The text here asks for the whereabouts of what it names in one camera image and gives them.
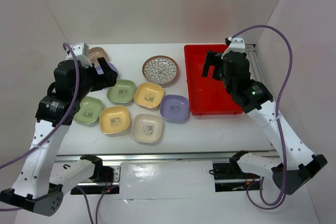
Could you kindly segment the yellow square plate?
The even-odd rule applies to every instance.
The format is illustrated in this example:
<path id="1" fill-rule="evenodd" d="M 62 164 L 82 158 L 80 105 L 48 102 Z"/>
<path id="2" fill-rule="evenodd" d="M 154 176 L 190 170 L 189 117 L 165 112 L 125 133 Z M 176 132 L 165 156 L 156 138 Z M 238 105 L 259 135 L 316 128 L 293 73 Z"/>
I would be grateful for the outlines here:
<path id="1" fill-rule="evenodd" d="M 99 125 L 104 134 L 124 132 L 130 125 L 129 110 L 122 105 L 105 108 L 100 113 Z"/>
<path id="2" fill-rule="evenodd" d="M 157 84 L 144 82 L 140 84 L 134 94 L 137 105 L 153 109 L 160 105 L 164 97 L 164 89 Z"/>

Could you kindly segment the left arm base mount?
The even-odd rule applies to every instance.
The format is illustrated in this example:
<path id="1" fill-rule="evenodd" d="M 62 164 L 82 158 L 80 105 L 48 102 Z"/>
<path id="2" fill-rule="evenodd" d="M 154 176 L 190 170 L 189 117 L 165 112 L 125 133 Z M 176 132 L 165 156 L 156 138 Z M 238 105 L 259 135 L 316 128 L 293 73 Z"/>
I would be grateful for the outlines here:
<path id="1" fill-rule="evenodd" d="M 110 168 L 107 169 L 98 181 L 86 179 L 82 183 L 79 183 L 78 187 L 80 187 L 87 195 L 101 195 L 102 193 L 111 195 L 119 194 L 121 165 L 112 164 L 109 165 L 109 167 Z"/>

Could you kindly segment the pink square panda plate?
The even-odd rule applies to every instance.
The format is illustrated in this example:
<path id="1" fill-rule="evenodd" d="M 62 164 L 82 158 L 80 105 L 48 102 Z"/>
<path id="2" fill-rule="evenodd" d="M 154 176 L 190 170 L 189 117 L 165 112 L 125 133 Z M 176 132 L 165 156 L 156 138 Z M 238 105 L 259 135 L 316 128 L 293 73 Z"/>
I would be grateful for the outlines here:
<path id="1" fill-rule="evenodd" d="M 98 58 L 104 58 L 105 61 L 108 61 L 108 54 L 101 47 L 93 47 L 89 49 L 89 60 L 94 66 L 98 66 Z"/>

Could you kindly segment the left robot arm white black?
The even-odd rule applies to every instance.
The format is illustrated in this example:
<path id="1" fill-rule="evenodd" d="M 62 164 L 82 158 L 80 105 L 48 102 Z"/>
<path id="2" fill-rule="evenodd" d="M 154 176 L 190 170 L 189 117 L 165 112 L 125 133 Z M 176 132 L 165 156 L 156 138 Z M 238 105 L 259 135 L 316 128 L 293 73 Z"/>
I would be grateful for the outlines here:
<path id="1" fill-rule="evenodd" d="M 64 60 L 54 70 L 54 82 L 40 100 L 35 133 L 24 166 L 11 188 L 1 191 L 1 202 L 43 216 L 52 216 L 63 197 L 84 180 L 110 182 L 113 169 L 101 158 L 85 154 L 58 175 L 51 175 L 60 145 L 69 131 L 80 102 L 91 91 L 116 84 L 118 74 L 104 58 L 102 74 L 93 65 Z"/>

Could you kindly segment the purple square plate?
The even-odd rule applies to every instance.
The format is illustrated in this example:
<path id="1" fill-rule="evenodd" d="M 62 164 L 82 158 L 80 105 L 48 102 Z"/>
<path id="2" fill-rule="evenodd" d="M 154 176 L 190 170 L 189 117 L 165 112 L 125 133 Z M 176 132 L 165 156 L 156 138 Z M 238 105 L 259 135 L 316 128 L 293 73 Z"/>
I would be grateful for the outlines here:
<path id="1" fill-rule="evenodd" d="M 109 62 L 109 63 L 108 63 L 108 66 L 109 66 L 110 69 L 112 69 L 114 72 L 118 73 L 116 67 L 115 67 L 112 63 Z M 104 74 L 104 72 L 103 72 L 103 70 L 102 70 L 102 68 L 101 68 L 100 65 L 96 66 L 95 69 L 96 69 L 96 72 L 97 72 L 99 75 Z"/>
<path id="2" fill-rule="evenodd" d="M 182 95 L 168 94 L 161 101 L 160 115 L 168 121 L 185 121 L 189 111 L 190 102 Z"/>

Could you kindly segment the green square plate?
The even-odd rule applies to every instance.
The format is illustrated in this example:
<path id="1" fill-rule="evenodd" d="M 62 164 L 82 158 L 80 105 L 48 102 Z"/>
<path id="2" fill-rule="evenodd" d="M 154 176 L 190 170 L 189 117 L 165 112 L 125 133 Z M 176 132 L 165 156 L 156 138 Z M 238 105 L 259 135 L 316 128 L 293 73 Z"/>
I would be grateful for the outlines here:
<path id="1" fill-rule="evenodd" d="M 101 100 L 93 97 L 85 97 L 80 103 L 80 110 L 75 114 L 73 119 L 82 124 L 94 123 L 103 110 Z"/>
<path id="2" fill-rule="evenodd" d="M 129 103 L 134 98 L 136 88 L 133 81 L 118 79 L 116 84 L 107 90 L 107 99 L 112 103 Z"/>

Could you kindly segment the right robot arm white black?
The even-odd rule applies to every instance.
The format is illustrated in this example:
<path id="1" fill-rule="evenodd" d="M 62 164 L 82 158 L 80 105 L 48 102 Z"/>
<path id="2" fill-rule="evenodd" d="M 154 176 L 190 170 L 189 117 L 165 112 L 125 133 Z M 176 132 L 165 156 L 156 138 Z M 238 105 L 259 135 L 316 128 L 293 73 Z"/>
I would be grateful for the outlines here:
<path id="1" fill-rule="evenodd" d="M 257 123 L 279 154 L 278 159 L 269 159 L 240 151 L 229 159 L 233 177 L 252 173 L 269 178 L 282 193 L 292 195 L 326 166 L 326 158 L 309 149 L 280 114 L 266 86 L 251 78 L 246 53 L 209 51 L 202 77 L 207 77 L 211 66 L 213 79 L 223 83 L 232 100 Z"/>

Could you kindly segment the purple square plate back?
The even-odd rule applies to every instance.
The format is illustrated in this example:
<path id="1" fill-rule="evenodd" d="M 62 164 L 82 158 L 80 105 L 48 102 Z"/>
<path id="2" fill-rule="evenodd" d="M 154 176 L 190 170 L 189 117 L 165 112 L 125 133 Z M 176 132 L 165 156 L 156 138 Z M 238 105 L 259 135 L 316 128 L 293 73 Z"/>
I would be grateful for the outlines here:
<path id="1" fill-rule="evenodd" d="M 112 63 L 109 62 L 109 63 L 108 63 L 108 66 L 109 66 L 110 69 L 112 69 L 114 72 L 118 73 L 116 67 L 115 67 Z M 103 70 L 102 70 L 102 68 L 101 68 L 100 65 L 96 66 L 95 69 L 96 69 L 96 72 L 97 72 L 99 75 L 104 74 L 104 72 L 103 72 Z"/>

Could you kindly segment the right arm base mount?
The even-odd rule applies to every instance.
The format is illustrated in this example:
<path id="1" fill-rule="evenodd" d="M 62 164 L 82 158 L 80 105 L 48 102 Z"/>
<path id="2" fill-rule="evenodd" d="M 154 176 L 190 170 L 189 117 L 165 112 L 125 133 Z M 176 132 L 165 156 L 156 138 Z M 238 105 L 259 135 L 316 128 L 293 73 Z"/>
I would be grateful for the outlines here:
<path id="1" fill-rule="evenodd" d="M 233 172 L 229 163 L 213 163 L 213 168 L 209 174 L 214 178 L 215 191 L 246 191 L 251 185 L 250 190 L 259 190 L 260 177 L 255 174 Z"/>

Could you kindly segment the round floral ceramic plate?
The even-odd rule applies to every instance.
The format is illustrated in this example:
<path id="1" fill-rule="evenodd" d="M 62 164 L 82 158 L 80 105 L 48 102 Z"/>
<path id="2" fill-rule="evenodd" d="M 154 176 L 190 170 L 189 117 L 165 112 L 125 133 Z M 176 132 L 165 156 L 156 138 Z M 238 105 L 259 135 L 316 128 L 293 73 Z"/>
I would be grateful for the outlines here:
<path id="1" fill-rule="evenodd" d="M 153 56 L 143 64 L 142 73 L 148 82 L 166 85 L 177 78 L 179 67 L 176 61 L 168 56 Z"/>

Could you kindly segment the beige square panda plate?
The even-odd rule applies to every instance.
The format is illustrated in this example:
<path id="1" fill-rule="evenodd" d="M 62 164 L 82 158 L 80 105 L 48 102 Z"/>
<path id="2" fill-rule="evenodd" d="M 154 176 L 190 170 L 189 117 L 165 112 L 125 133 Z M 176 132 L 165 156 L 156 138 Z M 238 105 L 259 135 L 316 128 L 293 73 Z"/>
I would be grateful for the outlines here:
<path id="1" fill-rule="evenodd" d="M 142 143 L 157 142 L 163 130 L 163 120 L 154 114 L 137 115 L 131 127 L 131 136 L 134 140 Z"/>

